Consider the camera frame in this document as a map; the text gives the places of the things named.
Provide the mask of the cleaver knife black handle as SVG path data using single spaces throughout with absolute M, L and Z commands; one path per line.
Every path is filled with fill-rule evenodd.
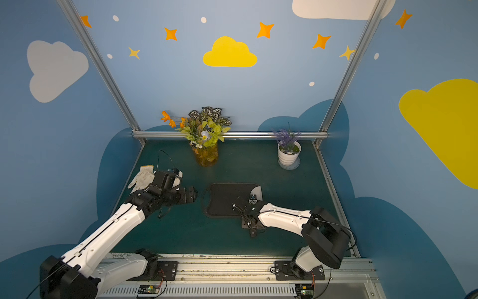
M 263 200 L 261 186 L 256 186 L 250 191 L 248 202 L 250 204 L 256 204 Z

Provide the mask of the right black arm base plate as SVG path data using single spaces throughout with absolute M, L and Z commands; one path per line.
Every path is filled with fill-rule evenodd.
M 277 281 L 286 280 L 325 280 L 325 270 L 322 265 L 313 268 L 311 271 L 305 271 L 298 267 L 292 261 L 276 260 L 270 268 Z

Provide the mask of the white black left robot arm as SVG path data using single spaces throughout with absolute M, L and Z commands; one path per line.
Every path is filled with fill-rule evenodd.
M 132 192 L 111 218 L 60 258 L 48 257 L 39 270 L 42 299 L 95 299 L 130 279 L 151 280 L 161 272 L 158 256 L 140 249 L 132 257 L 101 267 L 101 261 L 136 226 L 163 207 L 194 203 L 198 192 L 181 185 L 176 168 L 154 174 L 144 189 Z

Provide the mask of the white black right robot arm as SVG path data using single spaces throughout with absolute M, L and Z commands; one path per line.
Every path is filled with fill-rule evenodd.
M 245 206 L 233 204 L 232 209 L 239 213 L 252 237 L 273 227 L 304 238 L 307 246 L 298 250 L 285 270 L 285 275 L 300 280 L 321 265 L 339 269 L 353 237 L 348 227 L 322 207 L 299 211 L 257 201 Z

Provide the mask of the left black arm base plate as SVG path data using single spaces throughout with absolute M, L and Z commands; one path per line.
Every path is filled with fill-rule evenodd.
M 159 281 L 166 279 L 168 282 L 176 279 L 178 272 L 178 261 L 156 261 L 153 262 L 150 281 Z

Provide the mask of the white cotton glove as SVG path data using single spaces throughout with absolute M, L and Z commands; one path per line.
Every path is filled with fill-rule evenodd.
M 137 190 L 143 190 L 153 182 L 154 177 L 155 174 L 153 165 L 141 166 L 139 172 L 128 184 L 128 189 L 131 189 L 131 194 Z

